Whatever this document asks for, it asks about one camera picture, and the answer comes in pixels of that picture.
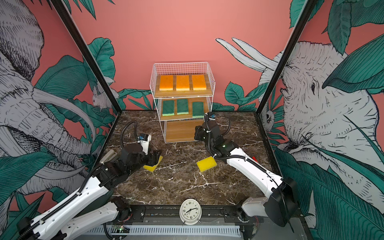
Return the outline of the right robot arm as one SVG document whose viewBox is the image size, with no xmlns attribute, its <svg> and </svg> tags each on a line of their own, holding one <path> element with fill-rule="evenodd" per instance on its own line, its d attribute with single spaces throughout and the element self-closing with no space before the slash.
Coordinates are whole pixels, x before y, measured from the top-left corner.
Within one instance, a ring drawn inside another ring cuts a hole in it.
<svg viewBox="0 0 384 240">
<path fill-rule="evenodd" d="M 203 124 L 195 128 L 194 139 L 204 142 L 215 161 L 222 161 L 238 170 L 264 194 L 262 198 L 247 198 L 240 206 L 240 214 L 268 217 L 276 225 L 284 227 L 299 208 L 296 181 L 267 170 L 238 144 L 225 139 L 215 117 L 212 112 L 204 114 Z"/>
</svg>

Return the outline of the green sponge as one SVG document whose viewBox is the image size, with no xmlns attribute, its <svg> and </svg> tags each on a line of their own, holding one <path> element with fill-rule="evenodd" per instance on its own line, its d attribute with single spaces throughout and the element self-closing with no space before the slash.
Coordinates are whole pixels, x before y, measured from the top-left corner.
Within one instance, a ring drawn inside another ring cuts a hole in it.
<svg viewBox="0 0 384 240">
<path fill-rule="evenodd" d="M 175 115 L 175 101 L 174 100 L 166 100 L 163 101 L 163 116 L 174 116 Z"/>
<path fill-rule="evenodd" d="M 177 115 L 188 115 L 189 114 L 189 101 L 188 99 L 177 100 Z"/>
<path fill-rule="evenodd" d="M 203 102 L 193 102 L 193 118 L 203 118 L 205 114 Z"/>
</svg>

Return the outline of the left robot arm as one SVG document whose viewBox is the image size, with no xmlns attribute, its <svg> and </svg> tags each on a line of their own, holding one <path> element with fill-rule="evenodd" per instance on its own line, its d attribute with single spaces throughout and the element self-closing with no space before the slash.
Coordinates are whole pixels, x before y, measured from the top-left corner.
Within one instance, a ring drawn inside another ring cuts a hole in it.
<svg viewBox="0 0 384 240">
<path fill-rule="evenodd" d="M 133 216 L 133 210 L 123 197 L 114 197 L 103 206 L 81 215 L 87 206 L 125 182 L 144 166 L 156 166 L 162 150 L 150 148 L 151 135 L 137 134 L 136 121 L 126 126 L 134 127 L 135 142 L 124 144 L 124 132 L 120 135 L 121 152 L 109 151 L 91 172 L 79 189 L 58 205 L 35 217 L 21 219 L 17 228 L 19 240 L 72 240 L 79 235 L 108 222 L 125 223 Z"/>
</svg>

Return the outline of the orange sponge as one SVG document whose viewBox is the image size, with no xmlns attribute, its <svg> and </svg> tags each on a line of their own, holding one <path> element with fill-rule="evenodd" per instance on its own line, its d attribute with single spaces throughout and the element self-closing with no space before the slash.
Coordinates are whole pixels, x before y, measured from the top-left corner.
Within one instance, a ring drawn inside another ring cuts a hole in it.
<svg viewBox="0 0 384 240">
<path fill-rule="evenodd" d="M 174 89 L 174 76 L 173 75 L 161 75 L 160 76 L 160 91 L 172 91 Z"/>
<path fill-rule="evenodd" d="M 205 75 L 191 75 L 191 77 L 194 91 L 205 91 L 207 89 Z"/>
<path fill-rule="evenodd" d="M 189 75 L 177 75 L 176 76 L 176 91 L 189 91 L 189 90 L 190 90 Z"/>
</svg>

